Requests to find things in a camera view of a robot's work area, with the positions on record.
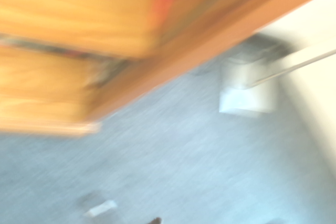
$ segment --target metal rod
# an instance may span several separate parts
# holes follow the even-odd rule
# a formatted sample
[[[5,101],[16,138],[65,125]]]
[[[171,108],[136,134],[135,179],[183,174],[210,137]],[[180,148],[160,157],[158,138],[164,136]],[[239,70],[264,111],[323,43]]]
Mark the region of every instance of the metal rod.
[[[282,71],[280,71],[280,72],[278,72],[278,73],[274,73],[274,74],[271,74],[271,75],[268,76],[268,77],[265,77],[265,78],[262,78],[262,79],[260,79],[260,80],[257,80],[256,82],[254,82],[254,83],[248,85],[248,86],[246,87],[246,89],[249,89],[249,88],[253,88],[253,87],[255,87],[255,86],[258,86],[258,85],[260,85],[260,84],[262,84],[262,83],[264,83],[265,81],[268,81],[268,80],[270,80],[270,79],[277,78],[277,77],[281,77],[281,76],[283,76],[283,75],[285,75],[285,74],[288,74],[288,73],[293,72],[294,70],[297,70],[297,69],[299,69],[299,68],[305,67],[305,66],[307,66],[307,65],[309,65],[309,64],[312,64],[312,63],[314,63],[314,62],[317,62],[317,61],[319,61],[319,60],[323,60],[323,59],[325,59],[325,58],[327,58],[327,57],[329,57],[329,56],[333,56],[333,55],[335,55],[335,54],[336,54],[336,49],[335,49],[335,50],[332,50],[332,51],[330,51],[330,52],[326,52],[326,53],[324,53],[324,54],[322,54],[322,55],[319,55],[319,56],[316,56],[316,57],[314,57],[314,58],[312,58],[312,59],[310,59],[310,60],[304,61],[304,62],[302,62],[302,63],[300,63],[300,64],[295,65],[295,66],[292,66],[292,67],[290,67],[290,68],[284,69],[284,70],[282,70]]]

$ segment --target orange wood surface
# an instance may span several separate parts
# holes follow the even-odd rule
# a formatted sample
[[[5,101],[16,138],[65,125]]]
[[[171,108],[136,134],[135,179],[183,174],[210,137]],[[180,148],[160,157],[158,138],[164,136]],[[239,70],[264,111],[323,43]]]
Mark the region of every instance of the orange wood surface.
[[[0,33],[99,51],[147,57],[157,44],[153,0],[0,0]]]
[[[310,0],[244,0],[209,10],[174,40],[161,55],[126,70],[101,90],[89,118],[98,119],[165,82],[204,63],[251,36],[258,29]]]

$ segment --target gray carpet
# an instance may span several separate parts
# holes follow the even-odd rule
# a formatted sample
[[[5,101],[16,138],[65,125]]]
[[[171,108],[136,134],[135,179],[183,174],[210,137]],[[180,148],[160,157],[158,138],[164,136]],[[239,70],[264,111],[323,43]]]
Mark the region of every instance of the gray carpet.
[[[97,191],[127,224],[335,224],[336,181],[284,92],[258,119],[219,114],[218,94],[215,59],[99,134],[0,135],[0,223],[89,223],[80,202]]]

